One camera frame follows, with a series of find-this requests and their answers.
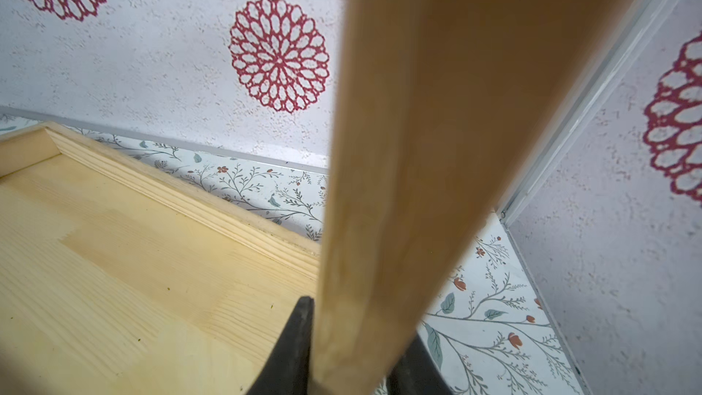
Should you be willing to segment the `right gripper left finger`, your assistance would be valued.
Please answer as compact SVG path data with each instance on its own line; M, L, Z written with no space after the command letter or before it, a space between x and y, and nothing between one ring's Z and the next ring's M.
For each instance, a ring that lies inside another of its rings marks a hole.
M300 297L248 395L307 393L314 299Z

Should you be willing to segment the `wooden clothes rack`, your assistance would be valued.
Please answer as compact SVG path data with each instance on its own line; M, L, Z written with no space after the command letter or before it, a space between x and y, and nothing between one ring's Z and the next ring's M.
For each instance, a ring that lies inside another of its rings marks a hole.
M369 394L634 0L347 0L315 244L57 124L1 141L1 391Z

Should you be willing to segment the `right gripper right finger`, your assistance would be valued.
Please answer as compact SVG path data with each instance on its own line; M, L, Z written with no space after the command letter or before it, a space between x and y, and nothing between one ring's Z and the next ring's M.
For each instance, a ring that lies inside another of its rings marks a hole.
M386 378L389 395L451 395L418 335Z

